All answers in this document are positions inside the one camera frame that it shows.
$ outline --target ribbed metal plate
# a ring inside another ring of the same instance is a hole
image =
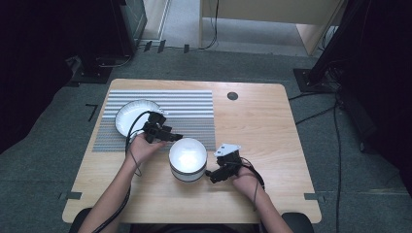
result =
[[[173,127],[172,133],[194,138],[200,141],[206,150],[216,150],[211,90],[114,89],[109,92],[93,152],[124,151],[125,137],[116,128],[116,114],[125,104],[138,99],[156,102],[167,113],[164,124]],[[169,150],[171,146],[169,143],[164,150]]]

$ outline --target wooden table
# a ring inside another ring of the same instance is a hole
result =
[[[299,212],[313,222],[322,218],[305,157],[294,125],[284,87],[269,83],[209,83],[182,81],[114,80],[110,89],[212,90],[216,147],[240,145],[262,175],[266,192],[281,213]],[[227,98],[236,92],[238,99]],[[124,160],[124,152],[92,152],[98,125],[90,137],[85,157],[73,185],[80,200],[67,201],[63,220],[92,207],[112,181]],[[207,168],[216,170],[216,158],[208,151]],[[170,171],[168,153],[160,152],[141,167],[143,177],[132,181],[131,196],[123,210],[123,222],[133,223],[257,223],[252,203],[239,194],[231,181],[211,183],[203,176],[195,183],[182,183]]]

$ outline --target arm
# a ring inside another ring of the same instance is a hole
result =
[[[130,188],[131,180],[138,166],[165,144],[165,142],[149,144],[143,134],[138,135],[133,140],[118,173],[91,209],[79,232],[92,232],[118,210]],[[119,223],[120,218],[117,217],[102,232],[115,232]]]
[[[257,212],[267,231],[291,232],[291,229],[276,210],[269,195],[263,190],[255,175],[249,169],[242,167],[239,175],[233,179],[233,185],[238,191],[246,195],[252,202],[256,200]]]

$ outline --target gray carpet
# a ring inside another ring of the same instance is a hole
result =
[[[292,68],[311,68],[313,57],[166,49],[139,50],[111,78],[280,83],[298,95]],[[68,232],[61,215],[109,84],[62,87],[30,134],[0,155],[0,232]],[[291,101],[296,121],[334,104],[333,95]],[[355,128],[336,111],[342,140],[340,232],[411,232],[412,199],[397,169],[378,154],[363,154]],[[333,111],[297,126],[323,220],[315,232],[335,232],[338,144]],[[126,232],[124,225],[121,232]]]

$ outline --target table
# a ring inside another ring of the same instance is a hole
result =
[[[339,21],[345,0],[221,0],[218,18],[295,23],[312,55],[330,26]],[[201,0],[199,45],[204,17],[215,17],[217,0]]]
[[[266,192],[280,213],[299,212],[314,223],[321,220],[316,198],[305,199],[305,193],[315,191],[282,85],[118,79],[112,81],[109,90],[112,89],[211,90],[216,148],[222,143],[242,147],[240,155],[251,160],[260,172]],[[228,92],[236,92],[238,99],[229,100]],[[82,197],[67,201],[63,212],[66,222],[72,222],[80,210],[95,204],[124,160],[124,152],[92,151],[107,101],[106,96],[72,188],[73,192],[81,192]],[[208,151],[207,162],[209,170],[218,169],[213,151]],[[230,181],[211,183],[206,176],[195,183],[175,179],[167,151],[143,164],[141,170],[143,177],[133,178],[123,222],[259,222],[252,203]]]

